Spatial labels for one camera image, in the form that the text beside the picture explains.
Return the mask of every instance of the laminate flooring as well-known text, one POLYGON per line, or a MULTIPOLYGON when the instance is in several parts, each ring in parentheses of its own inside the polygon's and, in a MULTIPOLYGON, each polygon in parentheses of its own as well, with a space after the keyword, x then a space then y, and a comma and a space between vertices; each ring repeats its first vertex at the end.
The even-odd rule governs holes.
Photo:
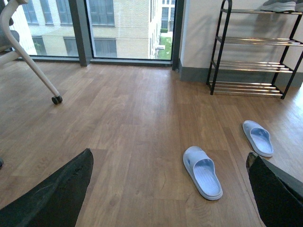
POLYGON ((42 63, 60 105, 21 61, 0 67, 0 208, 85 148, 94 168, 77 227, 264 226, 245 161, 245 120, 266 128, 268 160, 303 181, 303 89, 279 98, 209 95, 171 68, 42 63), (223 188, 205 200, 182 162, 190 146, 214 161, 223 188))

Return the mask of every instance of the shoe rack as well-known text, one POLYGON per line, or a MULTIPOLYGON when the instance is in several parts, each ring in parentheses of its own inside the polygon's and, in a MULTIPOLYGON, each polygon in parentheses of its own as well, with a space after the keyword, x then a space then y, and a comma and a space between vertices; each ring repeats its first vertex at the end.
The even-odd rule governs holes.
POLYGON ((228 24, 230 21, 231 14, 276 14, 275 12, 261 11, 261 10, 244 10, 244 9, 232 9, 232 0, 223 0, 221 5, 221 11, 214 41, 214 48, 212 53, 212 58, 210 62, 210 67, 207 76, 206 84, 210 88, 210 94, 215 93, 230 93, 234 95, 258 95, 258 96, 276 96, 284 99, 291 83, 295 77, 295 74, 299 68, 299 65, 303 58, 303 51, 296 63, 295 68, 288 67, 284 64, 285 57, 287 55, 290 46, 303 47, 303 43, 294 39, 295 32, 300 23, 303 13, 301 12, 283 12, 278 14, 283 14, 285 16, 297 16, 297 20, 291 31, 288 39, 285 38, 250 38, 250 37, 228 37, 226 36, 228 24), (228 2, 228 8, 225 9, 224 5, 228 2), (223 14, 226 14, 226 19, 224 23, 222 36, 219 36, 221 20, 223 14), (216 46, 220 44, 220 49, 218 57, 214 59, 216 46), (245 62, 245 61, 223 61, 221 56, 223 53, 225 44, 236 44, 236 45, 274 45, 274 46, 285 46, 283 54, 281 56, 280 62, 245 62), (214 75, 211 79, 211 73, 214 70, 214 75), (271 83, 240 83, 240 82, 224 82, 217 81, 219 70, 235 70, 235 71, 249 71, 249 72, 272 72, 273 78, 271 83), (285 90, 280 90, 276 85, 276 79, 279 73, 289 73, 291 74, 290 79, 287 83, 285 90))

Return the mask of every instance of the slipper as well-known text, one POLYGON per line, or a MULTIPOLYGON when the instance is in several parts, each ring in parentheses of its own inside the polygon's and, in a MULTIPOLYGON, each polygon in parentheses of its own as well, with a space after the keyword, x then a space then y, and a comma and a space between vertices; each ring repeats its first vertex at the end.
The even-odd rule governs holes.
POLYGON ((222 197, 222 187, 215 174, 214 162, 200 147, 190 147, 183 155, 183 163, 200 194, 208 200, 222 197))
POLYGON ((269 132, 253 121, 245 121, 242 126, 255 152, 264 157, 272 157, 274 149, 270 141, 269 132))

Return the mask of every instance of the baseboard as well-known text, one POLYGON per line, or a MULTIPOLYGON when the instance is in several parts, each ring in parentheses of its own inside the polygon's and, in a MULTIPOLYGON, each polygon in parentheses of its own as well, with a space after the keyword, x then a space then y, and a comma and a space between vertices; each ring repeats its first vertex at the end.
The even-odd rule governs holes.
MULTIPOLYGON (((183 67, 179 61, 179 74, 181 81, 202 82, 206 83, 208 69, 206 68, 191 68, 183 67)), ((226 82, 241 82, 241 83, 271 83, 274 73, 271 72, 240 72, 231 70, 220 70, 217 76, 217 81, 226 82)), ((286 86, 291 73, 280 73, 275 85, 286 86)), ((291 87, 300 87, 303 83, 303 73, 297 72, 291 87)))

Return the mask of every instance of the office chair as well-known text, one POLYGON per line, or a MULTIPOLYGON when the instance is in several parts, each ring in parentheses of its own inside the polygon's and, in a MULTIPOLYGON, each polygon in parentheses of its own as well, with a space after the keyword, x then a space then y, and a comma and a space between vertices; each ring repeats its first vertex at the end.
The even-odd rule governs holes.
POLYGON ((39 69, 36 63, 26 53, 26 51, 19 44, 19 34, 17 31, 12 31, 9 26, 13 24, 11 19, 12 15, 16 12, 17 8, 22 4, 27 4, 29 0, 10 0, 5 6, 4 1, 0 0, 0 52, 3 52, 11 47, 15 50, 0 55, 0 66, 10 61, 22 57, 22 59, 30 66, 35 74, 42 80, 47 88, 53 93, 52 101, 55 105, 62 102, 57 89, 52 85, 50 80, 39 69))

